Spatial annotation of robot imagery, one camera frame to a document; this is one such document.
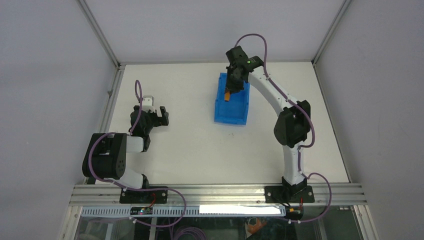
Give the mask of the orange black screwdriver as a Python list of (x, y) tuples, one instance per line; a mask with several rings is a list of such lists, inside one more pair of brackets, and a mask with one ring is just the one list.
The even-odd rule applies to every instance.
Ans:
[(231, 98), (231, 92), (230, 92), (230, 91), (228, 91), (228, 90), (226, 90), (226, 91), (224, 92), (224, 101), (225, 101), (225, 102), (229, 102), (229, 101), (230, 101), (230, 98)]

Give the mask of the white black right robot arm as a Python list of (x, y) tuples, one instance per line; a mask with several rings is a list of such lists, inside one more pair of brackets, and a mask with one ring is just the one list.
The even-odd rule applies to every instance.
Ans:
[(313, 129), (309, 102), (298, 101), (284, 93), (268, 74), (266, 63), (258, 56), (248, 57), (241, 46), (231, 48), (225, 55), (229, 65), (226, 67), (224, 101), (229, 102), (232, 95), (242, 92), (245, 85), (250, 84), (262, 94), (277, 115), (273, 133), (283, 148), (284, 173), (281, 186), (265, 188), (266, 203), (313, 203), (313, 189), (302, 170), (302, 149), (308, 133)]

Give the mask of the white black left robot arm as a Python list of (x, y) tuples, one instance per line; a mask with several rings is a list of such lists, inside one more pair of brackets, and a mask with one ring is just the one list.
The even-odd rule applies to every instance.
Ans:
[(168, 126), (169, 113), (164, 106), (157, 110), (141, 110), (135, 105), (130, 114), (129, 133), (94, 133), (91, 136), (82, 162), (82, 173), (104, 183), (116, 184), (131, 190), (131, 197), (138, 203), (145, 203), (151, 196), (150, 184), (145, 174), (127, 166), (127, 153), (147, 152), (150, 133), (153, 128)]

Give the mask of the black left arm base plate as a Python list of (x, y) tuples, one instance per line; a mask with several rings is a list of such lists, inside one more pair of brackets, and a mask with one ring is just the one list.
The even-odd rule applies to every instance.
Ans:
[(166, 186), (150, 187), (147, 191), (121, 190), (120, 204), (166, 204), (168, 190)]

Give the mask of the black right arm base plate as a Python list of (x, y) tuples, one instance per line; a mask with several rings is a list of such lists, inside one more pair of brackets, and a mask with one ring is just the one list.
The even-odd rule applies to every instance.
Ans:
[(307, 186), (303, 190), (297, 193), (290, 193), (288, 189), (282, 185), (269, 185), (264, 187), (264, 197), (267, 204), (271, 203), (288, 203), (288, 204), (300, 204), (302, 203), (314, 203), (315, 196), (313, 188)]

